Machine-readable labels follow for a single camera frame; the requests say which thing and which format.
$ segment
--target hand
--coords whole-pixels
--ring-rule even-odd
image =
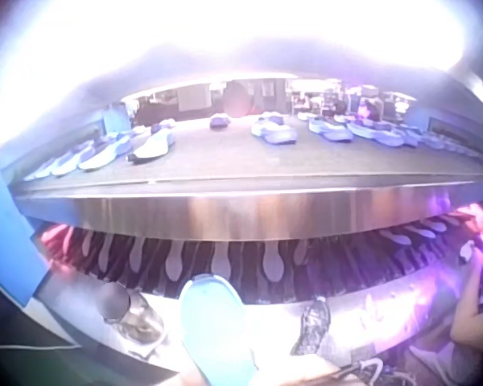
[[[473,247],[473,255],[470,258],[470,265],[475,270],[483,268],[483,234],[480,234]]]

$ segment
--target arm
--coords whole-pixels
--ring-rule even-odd
[[[483,252],[474,249],[469,279],[456,307],[451,339],[465,346],[483,351],[483,314],[478,314]]]

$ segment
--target person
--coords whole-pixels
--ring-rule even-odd
[[[249,95],[246,88],[236,80],[230,81],[222,95],[224,113],[233,118],[244,117],[245,115],[261,114],[254,99]]]
[[[340,370],[337,366],[322,359],[318,355],[287,356],[274,363],[268,363],[259,368],[249,386],[299,386],[319,384],[323,379]],[[165,380],[160,386],[206,386],[208,383],[194,367],[187,372]],[[355,376],[347,376],[344,380],[333,379],[332,383],[321,384],[364,386]]]
[[[470,259],[469,277],[456,306],[450,336],[453,342],[483,353],[483,312],[479,312],[479,293],[483,272],[483,235],[480,236],[479,241],[481,245],[474,246]]]
[[[448,385],[483,384],[483,234],[472,248],[467,280],[449,327],[451,341],[436,351],[410,347]]]

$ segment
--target stainless steel panel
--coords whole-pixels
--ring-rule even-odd
[[[457,270],[437,263],[368,290],[329,298],[332,324],[319,354],[344,366],[387,350],[448,312],[456,304],[460,284]],[[157,347],[138,345],[101,318],[93,300],[100,285],[100,281],[73,271],[53,272],[37,297],[62,319],[114,350],[171,370],[184,371],[191,366],[181,343],[177,300],[144,294],[169,331]],[[256,358],[289,354],[299,337],[300,316],[308,305],[246,306],[250,345]]]
[[[16,199],[26,216],[183,240],[306,239],[405,224],[483,199],[483,180],[391,187],[151,193],[53,192]]]

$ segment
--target bright light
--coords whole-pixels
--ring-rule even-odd
[[[258,37],[321,37],[372,60],[441,69],[455,64],[463,51],[460,26],[429,0],[312,0],[308,6],[271,0],[46,3],[45,11],[20,31],[17,49],[0,58],[5,62],[0,145],[78,85],[161,43],[225,54]]]

